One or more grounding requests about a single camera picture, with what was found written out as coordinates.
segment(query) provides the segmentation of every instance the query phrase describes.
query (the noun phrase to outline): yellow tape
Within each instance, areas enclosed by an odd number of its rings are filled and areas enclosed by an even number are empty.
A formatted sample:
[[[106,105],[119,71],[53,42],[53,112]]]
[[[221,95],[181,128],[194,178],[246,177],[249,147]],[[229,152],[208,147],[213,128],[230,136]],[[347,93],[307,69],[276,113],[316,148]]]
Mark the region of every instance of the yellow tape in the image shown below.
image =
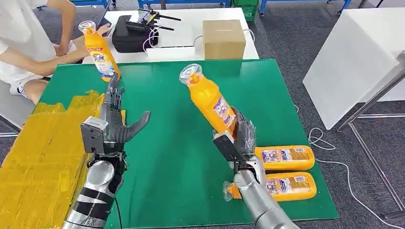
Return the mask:
[[[60,228],[85,181],[80,124],[98,116],[104,95],[38,104],[0,169],[0,228]]]

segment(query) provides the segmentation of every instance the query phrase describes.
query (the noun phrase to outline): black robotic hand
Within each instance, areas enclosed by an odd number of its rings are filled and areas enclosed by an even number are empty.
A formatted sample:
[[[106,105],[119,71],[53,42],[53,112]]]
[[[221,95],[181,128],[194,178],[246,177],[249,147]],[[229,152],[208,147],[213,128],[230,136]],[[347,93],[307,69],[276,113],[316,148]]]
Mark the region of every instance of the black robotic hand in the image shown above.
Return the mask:
[[[123,92],[123,88],[118,89],[118,78],[114,76],[108,83],[101,111],[101,115],[105,115],[105,120],[109,126],[107,141],[125,143],[131,140],[133,136],[149,123],[150,111],[145,111],[141,118],[131,126],[123,125],[121,115]]]

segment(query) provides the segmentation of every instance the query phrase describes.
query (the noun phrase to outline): green crate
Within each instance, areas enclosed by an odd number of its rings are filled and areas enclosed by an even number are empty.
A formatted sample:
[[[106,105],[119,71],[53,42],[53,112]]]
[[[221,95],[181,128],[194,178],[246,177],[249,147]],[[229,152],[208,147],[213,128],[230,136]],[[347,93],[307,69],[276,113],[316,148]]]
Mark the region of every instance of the green crate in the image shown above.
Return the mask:
[[[234,1],[235,0],[231,0],[231,7],[242,8],[242,12],[245,15],[245,19],[247,22],[255,20],[257,5],[236,5]]]
[[[234,5],[234,7],[242,7],[242,6],[257,6],[259,3],[259,0],[232,0],[231,4]]]

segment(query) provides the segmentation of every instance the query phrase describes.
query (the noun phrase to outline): gray carpet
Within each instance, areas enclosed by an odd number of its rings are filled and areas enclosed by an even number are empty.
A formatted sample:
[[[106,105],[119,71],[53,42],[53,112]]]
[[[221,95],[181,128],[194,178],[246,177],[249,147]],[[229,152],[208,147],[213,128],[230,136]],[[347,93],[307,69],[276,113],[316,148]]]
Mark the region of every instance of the gray carpet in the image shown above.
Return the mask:
[[[356,8],[360,0],[353,0],[350,8]],[[287,88],[296,105],[299,117],[307,133],[313,127],[322,127],[322,121],[315,110],[310,97],[302,84],[308,68],[326,40],[338,17],[342,1],[325,2],[277,2],[268,3],[263,18],[256,14],[255,22],[249,23],[256,35],[256,49],[260,58],[275,58]],[[216,8],[218,4],[173,4],[168,9]],[[117,10],[135,10],[138,4],[134,0],[118,0]],[[76,23],[84,20],[98,21],[101,8],[79,8]],[[53,42],[60,39],[60,19],[53,10],[36,12],[47,34]],[[80,36],[76,29],[75,36]],[[370,113],[403,112],[404,102],[379,103]],[[356,127],[369,148],[374,152],[380,166],[389,177],[398,195],[405,201],[405,161],[404,130],[400,120],[356,121]],[[349,129],[342,133],[331,130],[325,133],[325,139],[336,146],[336,150],[326,151],[313,148],[317,158],[346,163],[351,170],[351,184],[355,195],[377,214],[396,211],[397,206],[387,189],[369,162],[360,144]],[[8,152],[12,139],[0,139],[0,163]],[[320,163],[321,170],[339,211],[340,219],[301,221],[302,229],[310,228],[390,228],[379,222],[351,197],[346,168],[341,165]],[[405,227],[405,218],[391,220],[390,223]],[[220,229],[252,228],[245,226],[210,227]]]

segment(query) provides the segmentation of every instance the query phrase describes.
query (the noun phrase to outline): orange bottle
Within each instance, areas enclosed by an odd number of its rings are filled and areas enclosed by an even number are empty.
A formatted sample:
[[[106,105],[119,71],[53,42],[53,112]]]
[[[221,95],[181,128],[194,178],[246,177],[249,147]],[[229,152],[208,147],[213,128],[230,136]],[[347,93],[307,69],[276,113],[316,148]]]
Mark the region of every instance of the orange bottle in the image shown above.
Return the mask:
[[[315,156],[308,146],[269,146],[256,147],[265,170],[308,170],[315,164]]]
[[[94,64],[101,74],[101,78],[110,82],[114,75],[120,78],[120,71],[106,40],[98,34],[96,24],[93,21],[84,21],[79,24],[79,29],[85,35],[85,45],[93,57]]]
[[[219,92],[218,86],[202,73],[199,64],[190,64],[180,73],[180,81],[188,86],[191,100],[211,126],[219,133],[227,130],[232,135],[236,115]]]
[[[310,199],[316,195],[314,178],[306,172],[266,175],[266,189],[277,202]],[[242,196],[235,183],[224,183],[224,198],[229,201]]]

